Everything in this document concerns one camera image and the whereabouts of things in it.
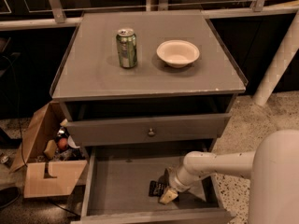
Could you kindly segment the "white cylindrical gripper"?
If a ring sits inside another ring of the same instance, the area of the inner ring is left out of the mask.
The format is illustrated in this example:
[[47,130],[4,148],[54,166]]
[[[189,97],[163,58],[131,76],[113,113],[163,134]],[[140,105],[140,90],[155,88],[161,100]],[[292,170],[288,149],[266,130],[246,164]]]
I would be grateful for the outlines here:
[[195,182],[194,176],[190,175],[185,169],[173,168],[164,170],[164,183],[169,183],[164,189],[163,195],[159,199],[159,203],[168,204],[173,202],[179,192],[188,190]]

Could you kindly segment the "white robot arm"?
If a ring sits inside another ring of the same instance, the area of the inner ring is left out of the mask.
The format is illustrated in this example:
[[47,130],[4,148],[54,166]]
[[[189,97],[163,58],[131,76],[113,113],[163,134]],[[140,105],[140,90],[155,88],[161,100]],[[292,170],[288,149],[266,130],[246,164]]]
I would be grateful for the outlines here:
[[211,174],[250,181],[249,224],[298,224],[299,131],[271,133],[250,152],[217,155],[192,151],[168,171],[168,185],[159,202],[168,204]]

